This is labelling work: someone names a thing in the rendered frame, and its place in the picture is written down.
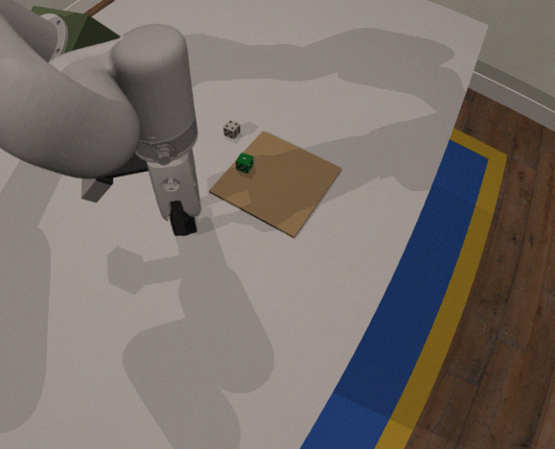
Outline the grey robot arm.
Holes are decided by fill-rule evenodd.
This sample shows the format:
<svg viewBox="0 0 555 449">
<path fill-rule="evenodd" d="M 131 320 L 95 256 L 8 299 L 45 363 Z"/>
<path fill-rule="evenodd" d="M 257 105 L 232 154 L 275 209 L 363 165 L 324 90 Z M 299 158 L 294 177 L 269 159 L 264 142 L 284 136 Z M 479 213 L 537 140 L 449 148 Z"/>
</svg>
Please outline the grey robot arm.
<svg viewBox="0 0 555 449">
<path fill-rule="evenodd" d="M 0 148 L 81 178 L 97 203 L 114 177 L 148 172 L 135 152 L 168 165 L 195 141 L 188 49 L 164 24 L 64 54 L 67 41 L 58 15 L 0 0 Z"/>
</svg>

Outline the green die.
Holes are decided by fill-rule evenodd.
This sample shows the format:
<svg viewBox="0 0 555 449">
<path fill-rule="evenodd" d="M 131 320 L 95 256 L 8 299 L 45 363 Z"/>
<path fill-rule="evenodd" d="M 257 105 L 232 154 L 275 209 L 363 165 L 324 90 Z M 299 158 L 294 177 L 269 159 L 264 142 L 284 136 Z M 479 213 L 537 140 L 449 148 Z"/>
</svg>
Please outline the green die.
<svg viewBox="0 0 555 449">
<path fill-rule="evenodd" d="M 236 169 L 238 171 L 249 173 L 254 165 L 254 158 L 252 155 L 241 153 L 236 160 Z"/>
</svg>

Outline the brown square mat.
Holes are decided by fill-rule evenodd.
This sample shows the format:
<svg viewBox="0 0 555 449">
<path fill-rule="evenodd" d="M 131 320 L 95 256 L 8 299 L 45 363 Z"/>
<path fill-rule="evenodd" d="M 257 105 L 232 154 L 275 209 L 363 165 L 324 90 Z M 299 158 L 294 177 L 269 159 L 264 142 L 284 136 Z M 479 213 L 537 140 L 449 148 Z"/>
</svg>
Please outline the brown square mat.
<svg viewBox="0 0 555 449">
<path fill-rule="evenodd" d="M 262 131 L 245 149 L 250 172 L 236 161 L 209 193 L 294 238 L 342 168 Z"/>
</svg>

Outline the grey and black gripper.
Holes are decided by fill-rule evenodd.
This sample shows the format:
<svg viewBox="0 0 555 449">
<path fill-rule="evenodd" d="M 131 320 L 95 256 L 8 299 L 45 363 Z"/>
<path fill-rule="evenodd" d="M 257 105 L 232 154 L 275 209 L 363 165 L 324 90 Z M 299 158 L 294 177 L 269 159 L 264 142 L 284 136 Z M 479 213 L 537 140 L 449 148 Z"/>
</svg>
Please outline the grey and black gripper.
<svg viewBox="0 0 555 449">
<path fill-rule="evenodd" d="M 166 221 L 170 216 L 174 236 L 186 236 L 197 232 L 195 216 L 200 214 L 201 205 L 193 154 L 196 141 L 197 137 L 187 150 L 171 157 L 171 163 L 168 165 L 160 165 L 158 160 L 145 158 L 135 152 L 147 161 L 160 213 Z"/>
</svg>

